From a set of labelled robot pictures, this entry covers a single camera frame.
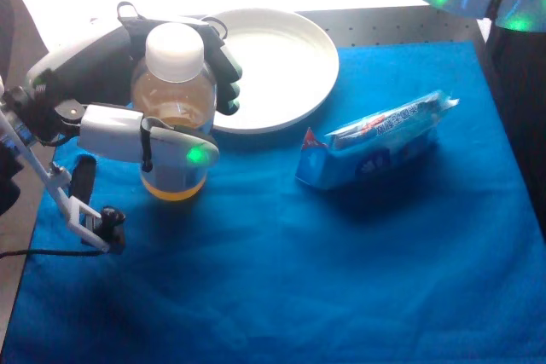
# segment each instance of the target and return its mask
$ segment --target bottle cap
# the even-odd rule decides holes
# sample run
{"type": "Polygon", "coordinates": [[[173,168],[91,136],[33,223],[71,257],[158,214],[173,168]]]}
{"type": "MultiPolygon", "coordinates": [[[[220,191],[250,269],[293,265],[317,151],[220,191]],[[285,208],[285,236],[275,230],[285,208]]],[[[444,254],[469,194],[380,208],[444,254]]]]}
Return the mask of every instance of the bottle cap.
{"type": "Polygon", "coordinates": [[[199,33],[182,23],[165,23],[152,29],[146,39],[146,66],[157,78],[183,83],[203,68],[205,52],[199,33]]]}

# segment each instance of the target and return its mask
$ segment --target blue cloth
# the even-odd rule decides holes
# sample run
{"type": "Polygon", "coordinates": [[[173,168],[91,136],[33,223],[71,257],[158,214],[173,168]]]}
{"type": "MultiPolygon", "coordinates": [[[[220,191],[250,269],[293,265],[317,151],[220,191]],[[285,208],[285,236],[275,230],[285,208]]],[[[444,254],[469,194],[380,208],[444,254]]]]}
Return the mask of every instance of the blue cloth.
{"type": "MultiPolygon", "coordinates": [[[[7,363],[522,362],[546,356],[546,252],[470,43],[340,50],[331,96],[268,136],[217,134],[193,204],[101,159],[91,204],[127,214],[121,256],[30,257],[7,363]],[[335,193],[294,180],[317,134],[436,89],[439,146],[335,193]]],[[[73,167],[73,143],[56,160],[73,167]]],[[[45,195],[32,247],[80,248],[45,195]]]]}

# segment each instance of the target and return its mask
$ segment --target plate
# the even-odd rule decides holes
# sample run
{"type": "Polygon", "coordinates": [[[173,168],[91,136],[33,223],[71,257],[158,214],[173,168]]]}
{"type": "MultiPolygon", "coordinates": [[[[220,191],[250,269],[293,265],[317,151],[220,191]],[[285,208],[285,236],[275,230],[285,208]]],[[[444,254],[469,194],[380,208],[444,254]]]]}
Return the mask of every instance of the plate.
{"type": "Polygon", "coordinates": [[[237,113],[216,113],[217,130],[259,134],[281,130],[315,111],[334,87],[340,60],[334,42],[299,14],[237,9],[215,14],[242,67],[237,113]]]}

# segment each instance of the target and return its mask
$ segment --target bottle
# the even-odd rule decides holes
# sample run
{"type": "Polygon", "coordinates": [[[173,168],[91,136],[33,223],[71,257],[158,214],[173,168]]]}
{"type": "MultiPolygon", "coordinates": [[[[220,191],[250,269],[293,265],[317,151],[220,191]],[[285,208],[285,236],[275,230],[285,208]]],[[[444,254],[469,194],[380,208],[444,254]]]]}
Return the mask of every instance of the bottle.
{"type": "MultiPolygon", "coordinates": [[[[211,132],[216,80],[205,62],[203,40],[196,30],[181,23],[165,23],[148,34],[146,55],[131,80],[131,99],[144,117],[211,132]]],[[[154,164],[150,172],[141,170],[141,178],[154,196],[184,200],[201,189],[206,169],[154,164]]]]}

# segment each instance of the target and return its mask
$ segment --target blue plastic wrapper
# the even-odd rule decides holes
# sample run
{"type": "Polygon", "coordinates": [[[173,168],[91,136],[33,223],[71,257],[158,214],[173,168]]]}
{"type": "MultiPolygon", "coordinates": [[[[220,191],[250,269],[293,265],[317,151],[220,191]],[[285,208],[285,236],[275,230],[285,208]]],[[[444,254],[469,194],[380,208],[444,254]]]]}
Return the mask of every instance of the blue plastic wrapper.
{"type": "Polygon", "coordinates": [[[296,177],[331,189],[389,170],[424,153],[437,141],[436,125],[458,104],[442,91],[361,118],[326,135],[307,130],[296,177]]]}

